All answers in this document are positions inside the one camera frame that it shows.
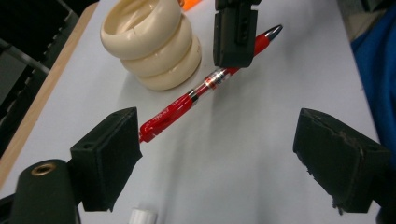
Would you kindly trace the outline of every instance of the wooden table edge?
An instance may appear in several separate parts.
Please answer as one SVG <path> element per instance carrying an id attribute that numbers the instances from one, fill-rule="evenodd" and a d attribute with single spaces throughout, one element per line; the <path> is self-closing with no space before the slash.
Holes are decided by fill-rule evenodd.
<path id="1" fill-rule="evenodd" d="M 59 77 L 62 75 L 71 55 L 78 44 L 79 39 L 81 38 L 84 30 L 91 19 L 93 12 L 96 10 L 98 2 L 91 4 L 81 14 L 78 19 L 78 22 L 73 29 L 73 32 L 68 37 L 64 47 L 59 54 L 55 64 L 52 66 L 49 74 L 41 86 L 37 96 L 32 102 L 29 110 L 27 111 L 25 117 L 23 118 L 18 130 L 15 132 L 12 137 L 6 151 L 3 154 L 3 157 L 0 160 L 0 189 L 3 188 L 4 183 L 8 177 L 9 172 L 12 169 L 12 166 L 15 163 L 15 160 L 21 153 L 24 144 L 26 143 L 27 138 L 29 137 L 30 132 L 33 130 L 35 126 L 35 122 L 38 119 L 44 105 L 48 101 L 53 89 L 55 88 L 56 83 L 59 80 Z"/>

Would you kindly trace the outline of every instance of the blue object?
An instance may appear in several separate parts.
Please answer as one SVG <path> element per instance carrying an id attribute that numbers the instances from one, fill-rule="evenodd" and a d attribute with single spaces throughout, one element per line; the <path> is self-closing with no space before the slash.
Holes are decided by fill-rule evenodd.
<path id="1" fill-rule="evenodd" d="M 396 4 L 352 42 L 361 81 L 381 145 L 392 151 L 396 170 Z"/>

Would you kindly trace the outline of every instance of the stacked rings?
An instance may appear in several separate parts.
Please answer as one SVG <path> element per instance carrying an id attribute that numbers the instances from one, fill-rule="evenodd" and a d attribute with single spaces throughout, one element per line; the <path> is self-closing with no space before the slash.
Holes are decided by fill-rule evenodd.
<path id="1" fill-rule="evenodd" d="M 177 0 L 120 0 L 102 24 L 101 40 L 125 69 L 155 91 L 181 84 L 201 61 L 199 40 Z"/>

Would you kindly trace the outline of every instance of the red pen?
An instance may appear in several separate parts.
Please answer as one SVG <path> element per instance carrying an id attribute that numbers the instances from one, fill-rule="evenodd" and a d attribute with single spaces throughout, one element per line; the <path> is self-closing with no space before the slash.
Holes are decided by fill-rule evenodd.
<path id="1" fill-rule="evenodd" d="M 256 36 L 254 56 L 266 49 L 281 30 L 282 25 L 278 25 L 263 34 Z M 200 97 L 213 91 L 219 84 L 227 80 L 238 70 L 239 68 L 218 68 L 209 74 L 203 83 L 182 95 L 154 118 L 144 123 L 140 127 L 139 142 L 151 141 L 155 136 L 160 134 L 163 130 L 169 127 L 169 125 L 190 110 L 198 102 Z"/>

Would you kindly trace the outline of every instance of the white table surface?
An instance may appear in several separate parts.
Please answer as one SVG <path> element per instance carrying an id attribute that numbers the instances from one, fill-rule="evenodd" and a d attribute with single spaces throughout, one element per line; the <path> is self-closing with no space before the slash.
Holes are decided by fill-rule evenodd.
<path id="1" fill-rule="evenodd" d="M 214 1 L 186 15 L 199 37 L 198 73 L 170 91 L 150 91 L 105 51 L 99 30 L 116 0 L 101 0 L 43 109 L 1 197 L 19 173 L 69 148 L 108 114 L 137 106 L 139 124 L 214 70 Z M 259 5 L 258 33 L 282 23 L 272 45 L 149 144 L 114 212 L 79 211 L 82 223 L 127 223 L 134 207 L 157 223 L 359 223 L 378 211 L 339 216 L 332 197 L 292 152 L 302 107 L 328 113 L 376 138 L 359 74 L 335 0 L 273 0 Z"/>

